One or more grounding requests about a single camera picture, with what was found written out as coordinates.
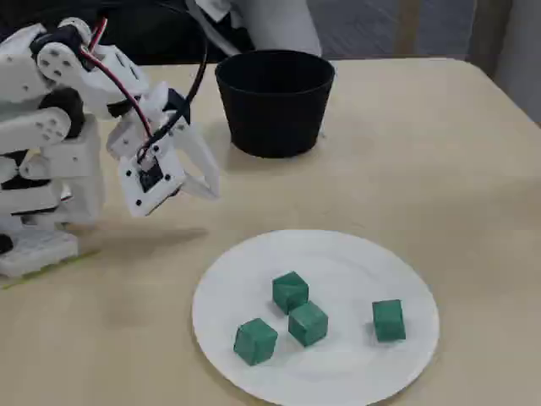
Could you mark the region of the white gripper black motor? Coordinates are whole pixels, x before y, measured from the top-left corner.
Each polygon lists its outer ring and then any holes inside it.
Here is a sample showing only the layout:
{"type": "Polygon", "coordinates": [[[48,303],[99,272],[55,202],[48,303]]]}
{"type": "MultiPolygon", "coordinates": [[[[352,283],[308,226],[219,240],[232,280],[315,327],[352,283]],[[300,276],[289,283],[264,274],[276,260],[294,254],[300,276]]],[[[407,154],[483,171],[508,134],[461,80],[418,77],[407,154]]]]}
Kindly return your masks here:
{"type": "MultiPolygon", "coordinates": [[[[141,97],[141,110],[150,127],[150,134],[153,135],[164,127],[184,106],[184,102],[184,97],[170,88],[165,81],[145,93],[141,97]]],[[[179,189],[188,195],[203,199],[217,199],[220,195],[219,167],[210,148],[190,123],[191,110],[190,107],[186,107],[183,116],[167,132],[173,138],[178,138],[178,149],[182,150],[201,171],[200,177],[186,173],[179,189]]]]}

